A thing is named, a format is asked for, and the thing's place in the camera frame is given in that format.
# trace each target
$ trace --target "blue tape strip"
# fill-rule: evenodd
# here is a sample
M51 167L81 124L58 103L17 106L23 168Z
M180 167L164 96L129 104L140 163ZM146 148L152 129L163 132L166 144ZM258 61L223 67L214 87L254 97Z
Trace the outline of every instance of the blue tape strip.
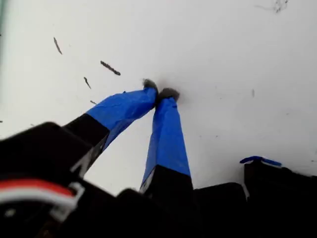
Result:
M133 121L148 113L154 106L157 91L145 88L123 92L104 99L86 113L110 130L103 149L116 139Z
M251 156L251 157L248 157L248 158L241 160L240 163L245 164L246 162L253 161L253 160L260 160L260 161L263 161L263 162L270 164L270 165L282 166L282 163L280 163L280 162L277 162L274 160L269 160L269 159L266 159L266 158L261 157L261 156Z
M156 165L190 176L180 117L173 98L163 99L156 108L143 182Z

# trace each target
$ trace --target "white wire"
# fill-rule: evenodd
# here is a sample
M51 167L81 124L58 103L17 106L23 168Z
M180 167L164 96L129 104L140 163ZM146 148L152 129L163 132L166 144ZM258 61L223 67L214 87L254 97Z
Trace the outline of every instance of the white wire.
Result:
M41 188L8 188L0 191L0 204L25 200L52 203L70 209L76 208L77 203L74 197Z

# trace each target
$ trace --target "wire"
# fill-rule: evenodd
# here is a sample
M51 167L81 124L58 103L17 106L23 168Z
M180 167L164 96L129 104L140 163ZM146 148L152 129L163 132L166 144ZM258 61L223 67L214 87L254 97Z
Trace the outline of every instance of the wire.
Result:
M15 201L41 201L75 208L73 193L58 184L41 179L12 179L0 181L0 204Z

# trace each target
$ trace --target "blue tape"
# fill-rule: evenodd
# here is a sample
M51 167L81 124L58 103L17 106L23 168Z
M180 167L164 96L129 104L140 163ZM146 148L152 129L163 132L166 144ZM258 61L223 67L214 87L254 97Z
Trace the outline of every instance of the blue tape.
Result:
M269 159L266 159L266 158L261 157L261 156L251 156L251 157L248 157L248 158L241 160L240 163L245 164L246 162L254 161L254 160L260 160L260 161L263 161L267 164L274 165L274 166L282 166L282 163L280 163L280 162L277 162L274 160L269 160Z
M104 99L86 113L110 130L103 149L116 139L133 121L148 113L155 104L157 91L145 88L123 92Z
M143 182L156 165L190 176L180 117L173 98L163 99L156 108Z

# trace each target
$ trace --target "white surface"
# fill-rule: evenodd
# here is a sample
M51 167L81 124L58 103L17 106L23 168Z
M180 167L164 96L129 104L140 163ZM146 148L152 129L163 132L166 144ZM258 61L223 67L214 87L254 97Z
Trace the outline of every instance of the white surface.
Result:
M181 93L194 187L242 181L239 160L251 155L316 175L317 1L290 0L279 14L255 7L271 3L10 0L0 39L0 136L31 123L65 124L90 100L151 78ZM86 179L115 194L138 188L152 116L123 132Z

